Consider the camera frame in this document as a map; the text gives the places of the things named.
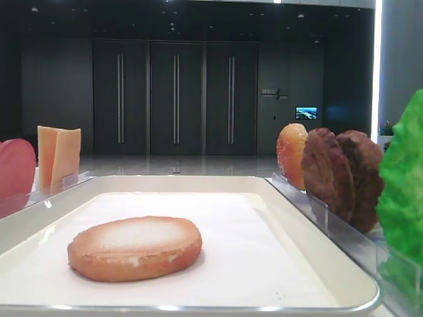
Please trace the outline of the green lettuce leaf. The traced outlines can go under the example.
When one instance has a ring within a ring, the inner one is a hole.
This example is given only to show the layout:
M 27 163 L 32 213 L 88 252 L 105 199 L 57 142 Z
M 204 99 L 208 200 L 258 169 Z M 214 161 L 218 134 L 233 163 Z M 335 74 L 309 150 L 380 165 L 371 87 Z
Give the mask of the green lettuce leaf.
M 422 90 L 414 93 L 381 164 L 384 189 L 377 214 L 387 245 L 398 257 L 381 272 L 422 301 Z

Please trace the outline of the brown meat patty front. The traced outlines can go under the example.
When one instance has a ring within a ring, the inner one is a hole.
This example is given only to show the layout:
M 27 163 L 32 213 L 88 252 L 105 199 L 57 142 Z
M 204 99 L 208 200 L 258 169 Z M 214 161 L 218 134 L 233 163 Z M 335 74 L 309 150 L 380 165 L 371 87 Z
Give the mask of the brown meat patty front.
M 320 127 L 308 133 L 301 168 L 307 194 L 349 222 L 355 205 L 354 179 L 349 160 L 332 131 Z

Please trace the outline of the brown meat patty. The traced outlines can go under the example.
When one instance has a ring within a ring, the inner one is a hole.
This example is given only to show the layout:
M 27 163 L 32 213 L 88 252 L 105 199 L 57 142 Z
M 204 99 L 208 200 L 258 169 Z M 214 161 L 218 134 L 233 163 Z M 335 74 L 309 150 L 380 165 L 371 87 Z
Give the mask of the brown meat patty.
M 376 207 L 384 188 L 379 175 L 383 153 L 364 132 L 349 130 L 336 136 L 340 148 L 349 160 L 355 187 L 355 205 L 349 224 L 362 233 L 377 224 Z
M 349 222 L 355 205 L 354 179 L 349 160 L 332 131 L 320 127 L 308 133 L 301 168 L 307 194 Z

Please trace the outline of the orange cheese slice inner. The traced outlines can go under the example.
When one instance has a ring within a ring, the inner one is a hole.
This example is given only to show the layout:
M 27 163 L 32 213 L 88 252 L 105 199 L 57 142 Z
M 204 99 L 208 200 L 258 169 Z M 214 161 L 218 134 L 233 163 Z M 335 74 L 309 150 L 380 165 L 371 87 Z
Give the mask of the orange cheese slice inner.
M 79 173 L 80 152 L 81 130 L 60 129 L 56 137 L 51 185 Z

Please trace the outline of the orange cheese slice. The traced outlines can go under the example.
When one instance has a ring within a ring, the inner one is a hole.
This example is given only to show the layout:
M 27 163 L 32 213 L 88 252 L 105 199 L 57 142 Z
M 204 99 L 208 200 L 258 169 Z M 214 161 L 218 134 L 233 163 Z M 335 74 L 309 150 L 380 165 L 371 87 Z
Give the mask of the orange cheese slice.
M 79 173 L 80 152 L 81 130 L 60 129 L 56 137 L 51 185 Z
M 61 129 L 39 125 L 38 131 L 38 174 L 39 187 L 50 186 L 56 154 L 56 141 Z

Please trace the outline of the brown meat patty rear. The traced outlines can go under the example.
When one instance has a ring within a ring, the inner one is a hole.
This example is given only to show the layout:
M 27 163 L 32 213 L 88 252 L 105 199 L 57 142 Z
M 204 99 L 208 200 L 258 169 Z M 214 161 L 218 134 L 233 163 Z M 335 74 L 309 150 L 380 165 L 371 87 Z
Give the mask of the brown meat patty rear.
M 379 175 L 383 153 L 364 132 L 349 130 L 336 136 L 340 148 L 349 160 L 355 187 L 355 205 L 349 224 L 362 233 L 377 224 L 376 207 L 384 188 Z

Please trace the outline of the orange cheese slice outer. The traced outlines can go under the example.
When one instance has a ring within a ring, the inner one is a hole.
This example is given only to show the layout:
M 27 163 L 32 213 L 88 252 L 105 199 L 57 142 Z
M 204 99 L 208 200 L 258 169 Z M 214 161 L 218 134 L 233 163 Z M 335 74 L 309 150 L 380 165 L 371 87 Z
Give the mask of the orange cheese slice outer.
M 56 141 L 61 129 L 39 125 L 38 131 L 38 174 L 39 187 L 50 186 L 56 154 Z

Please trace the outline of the red tomato slice outer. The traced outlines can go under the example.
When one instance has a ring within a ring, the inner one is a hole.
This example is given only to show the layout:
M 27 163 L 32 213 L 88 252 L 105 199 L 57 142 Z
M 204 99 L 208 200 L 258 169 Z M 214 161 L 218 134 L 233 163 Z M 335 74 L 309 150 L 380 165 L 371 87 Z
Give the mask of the red tomato slice outer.
M 32 145 L 24 139 L 1 143 L 1 199 L 31 191 L 36 169 Z

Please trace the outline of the sesame bun top slice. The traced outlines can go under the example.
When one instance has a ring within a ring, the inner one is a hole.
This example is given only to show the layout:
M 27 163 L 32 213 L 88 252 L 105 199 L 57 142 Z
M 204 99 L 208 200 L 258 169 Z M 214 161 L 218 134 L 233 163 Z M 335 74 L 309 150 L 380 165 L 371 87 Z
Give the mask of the sesame bun top slice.
M 308 132 L 302 124 L 290 123 L 281 130 L 276 144 L 282 174 L 299 190 L 305 189 L 301 161 L 307 136 Z

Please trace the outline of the dark triple door panels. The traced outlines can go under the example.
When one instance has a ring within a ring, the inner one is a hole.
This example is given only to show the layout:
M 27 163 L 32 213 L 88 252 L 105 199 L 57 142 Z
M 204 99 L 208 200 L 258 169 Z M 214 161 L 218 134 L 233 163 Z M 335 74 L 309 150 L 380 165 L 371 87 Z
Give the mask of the dark triple door panels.
M 253 155 L 256 44 L 93 43 L 95 151 Z

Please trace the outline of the white metal tray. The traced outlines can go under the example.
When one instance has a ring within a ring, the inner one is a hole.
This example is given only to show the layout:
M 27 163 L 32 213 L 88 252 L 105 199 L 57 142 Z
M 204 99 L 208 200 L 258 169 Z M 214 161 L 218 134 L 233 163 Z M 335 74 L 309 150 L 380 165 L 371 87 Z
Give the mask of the white metal tray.
M 189 269 L 99 283 L 67 246 L 109 221 L 190 219 Z M 271 182 L 254 176 L 98 176 L 1 219 L 2 316 L 371 316 L 379 283 Z

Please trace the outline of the bottom bun slice on tray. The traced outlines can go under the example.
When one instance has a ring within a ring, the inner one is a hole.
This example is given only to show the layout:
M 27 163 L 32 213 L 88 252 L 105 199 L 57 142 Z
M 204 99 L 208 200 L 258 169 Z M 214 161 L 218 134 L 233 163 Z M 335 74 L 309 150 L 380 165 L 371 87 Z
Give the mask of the bottom bun slice on tray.
M 189 268 L 202 236 L 185 218 L 121 219 L 80 232 L 67 247 L 70 267 L 93 281 L 153 279 Z

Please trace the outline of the potted plant in background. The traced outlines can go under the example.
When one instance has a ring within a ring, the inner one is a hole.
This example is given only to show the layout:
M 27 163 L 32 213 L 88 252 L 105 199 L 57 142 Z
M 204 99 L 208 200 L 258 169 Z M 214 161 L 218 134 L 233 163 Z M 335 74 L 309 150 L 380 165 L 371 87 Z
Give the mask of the potted plant in background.
M 394 136 L 393 126 L 389 121 L 381 122 L 379 124 L 378 134 L 380 136 Z

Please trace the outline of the small wall display screen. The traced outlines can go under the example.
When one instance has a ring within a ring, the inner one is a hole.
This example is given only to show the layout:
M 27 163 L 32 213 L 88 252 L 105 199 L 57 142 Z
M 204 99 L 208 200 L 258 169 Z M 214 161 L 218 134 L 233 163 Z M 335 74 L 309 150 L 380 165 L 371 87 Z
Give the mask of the small wall display screen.
M 297 120 L 316 120 L 317 108 L 316 107 L 296 107 L 295 118 Z

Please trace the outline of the clear acrylic rail left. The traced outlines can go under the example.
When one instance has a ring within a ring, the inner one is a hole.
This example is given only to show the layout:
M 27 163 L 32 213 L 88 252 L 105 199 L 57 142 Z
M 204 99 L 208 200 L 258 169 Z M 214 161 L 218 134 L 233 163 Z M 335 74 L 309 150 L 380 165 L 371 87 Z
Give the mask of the clear acrylic rail left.
M 34 190 L 27 194 L 18 194 L 14 197 L 1 200 L 1 219 L 8 217 L 18 211 L 21 211 L 25 207 L 38 203 L 40 201 L 47 200 L 49 197 L 61 193 L 69 188 L 81 184 L 89 179 L 92 176 L 89 172 L 84 172 L 79 175 L 70 175 L 66 176 L 58 183 L 51 185 L 50 187 L 45 187 L 42 189 Z

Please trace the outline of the clear acrylic rail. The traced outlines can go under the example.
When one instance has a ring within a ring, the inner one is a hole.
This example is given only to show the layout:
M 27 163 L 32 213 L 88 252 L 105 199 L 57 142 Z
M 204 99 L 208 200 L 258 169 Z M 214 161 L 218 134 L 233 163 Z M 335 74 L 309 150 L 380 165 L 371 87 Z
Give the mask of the clear acrylic rail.
M 40 201 L 47 200 L 49 197 L 61 193 L 69 188 L 81 184 L 89 179 L 92 176 L 89 172 L 84 172 L 79 175 L 70 175 L 66 176 L 58 183 L 51 185 L 50 187 L 45 187 L 42 189 L 34 190 L 27 194 L 18 194 L 14 197 L 1 200 L 1 219 L 8 217 L 18 211 L 21 211 L 25 207 L 38 203 Z
M 383 306 L 391 316 L 422 315 L 422 268 L 390 247 L 376 225 L 361 233 L 328 210 L 319 199 L 292 186 L 279 172 L 272 184 L 347 256 L 380 282 Z

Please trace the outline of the clear acrylic rail right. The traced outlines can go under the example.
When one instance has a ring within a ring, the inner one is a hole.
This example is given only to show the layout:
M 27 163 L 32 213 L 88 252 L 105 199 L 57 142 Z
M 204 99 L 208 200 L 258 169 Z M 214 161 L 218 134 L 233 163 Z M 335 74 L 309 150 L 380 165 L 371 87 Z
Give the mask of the clear acrylic rail right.
M 279 172 L 272 184 L 347 256 L 380 282 L 383 306 L 391 316 L 422 315 L 422 268 L 390 247 L 376 225 L 361 233 L 328 210 L 319 199 L 292 186 Z

